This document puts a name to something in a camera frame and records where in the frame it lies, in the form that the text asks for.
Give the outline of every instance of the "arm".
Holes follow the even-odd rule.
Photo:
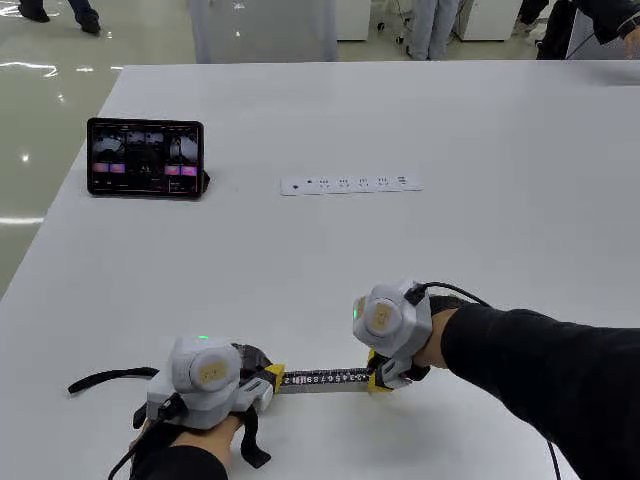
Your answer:
[[[637,0],[574,0],[580,10],[607,30],[618,32],[634,15],[640,13]]]
[[[630,21],[640,24],[640,15],[630,19]],[[640,27],[636,27],[624,37],[624,44],[627,48],[627,58],[634,58],[640,51]]]
[[[433,326],[416,364],[448,367],[494,395],[582,479],[640,478],[640,329],[480,305],[434,315]]]
[[[208,431],[185,431],[167,448],[134,462],[135,480],[227,480],[231,440],[240,427],[233,416]]]

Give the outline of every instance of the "person's leg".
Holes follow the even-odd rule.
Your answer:
[[[73,9],[76,22],[80,24],[83,31],[93,35],[97,35],[100,32],[98,12],[91,8],[89,0],[69,0],[69,5]]]
[[[459,5],[460,0],[438,0],[433,32],[431,33],[431,44],[429,45],[429,58],[431,60],[442,60],[444,58]]]
[[[571,41],[577,6],[569,0],[558,0],[547,23],[547,33],[538,44],[538,60],[564,60]]]
[[[437,3],[437,0],[413,0],[409,54],[414,60],[427,59]]]
[[[42,8],[42,0],[20,0],[18,11],[24,18],[38,23],[48,22],[49,16]]]
[[[548,5],[549,0],[524,0],[520,7],[518,17],[525,25],[531,25],[538,19],[542,10],[547,8]]]

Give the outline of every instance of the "white cabinet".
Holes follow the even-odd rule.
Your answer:
[[[461,0],[454,31],[462,40],[508,40],[522,0]]]
[[[338,40],[366,40],[371,0],[335,0]]]

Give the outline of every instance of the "measuring tape blade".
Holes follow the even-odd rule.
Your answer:
[[[296,370],[285,372],[278,393],[366,392],[366,368]]]

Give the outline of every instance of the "power strip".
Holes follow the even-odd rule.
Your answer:
[[[289,177],[280,182],[282,195],[408,192],[422,190],[420,182],[407,175],[361,175],[344,177]]]

